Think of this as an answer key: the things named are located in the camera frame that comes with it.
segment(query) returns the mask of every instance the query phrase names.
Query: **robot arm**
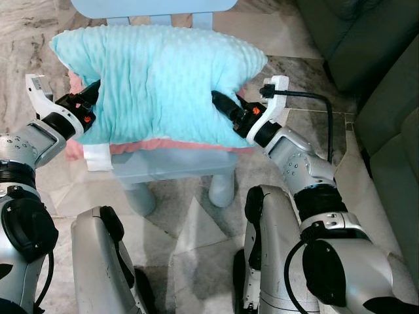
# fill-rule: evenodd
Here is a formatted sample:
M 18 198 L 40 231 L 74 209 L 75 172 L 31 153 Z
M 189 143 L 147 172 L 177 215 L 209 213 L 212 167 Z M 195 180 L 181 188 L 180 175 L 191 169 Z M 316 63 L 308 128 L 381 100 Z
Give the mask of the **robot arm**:
M 302 297 L 305 310 L 291 288 L 291 259 L 303 246 L 304 253 L 297 262 L 302 264 L 308 290 L 339 313 L 417 313 L 418 307 L 394 297 L 390 265 L 371 243 L 356 216 L 348 213 L 338 193 L 332 165 L 317 156 L 306 139 L 272 120 L 285 107 L 286 95 L 303 96 L 304 93 L 288 92 L 287 77 L 272 77 L 264 83 L 261 93 L 268 97 L 267 108 L 239 98 L 241 109 L 227 96 L 212 92 L 214 105 L 232 120 L 233 130 L 249 143 L 263 147 L 276 164 L 301 221 L 298 230 L 291 204 L 289 211 L 284 209 L 287 204 L 280 189 L 258 186 L 249 191 L 244 250 L 248 267 L 242 307 L 248 311 L 243 313 L 253 313 L 259 304 L 259 314 L 296 310 L 318 313 L 307 296 Z M 309 95 L 324 100 L 322 96 Z M 290 245 L 298 241 L 299 232 L 301 240 L 291 249 Z M 299 272 L 293 268 L 293 275 Z M 261 287 L 255 291 L 258 280 Z M 286 297 L 281 291 L 282 281 Z M 297 286 L 299 295 L 304 296 L 305 287 Z
M 58 231 L 36 191 L 35 170 L 61 152 L 70 137 L 89 129 L 95 120 L 92 105 L 99 86 L 98 81 L 80 94 L 68 94 L 53 103 L 44 76 L 27 75 L 27 92 L 42 120 L 15 133 L 0 134 L 2 313 L 40 311 L 40 300 L 34 305 L 37 280 L 46 254 L 51 266 Z

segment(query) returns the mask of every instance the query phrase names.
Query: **chair seat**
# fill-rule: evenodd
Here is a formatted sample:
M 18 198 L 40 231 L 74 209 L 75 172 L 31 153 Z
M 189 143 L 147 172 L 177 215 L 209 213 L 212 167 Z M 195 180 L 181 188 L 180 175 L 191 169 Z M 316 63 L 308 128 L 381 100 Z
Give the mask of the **chair seat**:
M 158 148 L 114 155 L 113 173 L 123 183 L 222 175 L 231 173 L 237 154 L 223 150 Z
M 71 2 L 77 11 L 88 18 L 120 18 L 226 11 L 231 9 L 237 0 L 102 0 L 100 2 L 71 0 Z

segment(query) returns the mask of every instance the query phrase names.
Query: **gray sofa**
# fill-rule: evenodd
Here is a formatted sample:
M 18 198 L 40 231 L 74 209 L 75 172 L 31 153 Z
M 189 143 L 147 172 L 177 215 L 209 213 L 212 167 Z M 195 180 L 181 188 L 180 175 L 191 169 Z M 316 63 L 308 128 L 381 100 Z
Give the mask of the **gray sofa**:
M 369 95 L 418 33 L 417 0 L 297 0 L 337 88 Z
M 373 181 L 418 286 L 419 39 L 409 45 L 362 108 L 355 130 Z

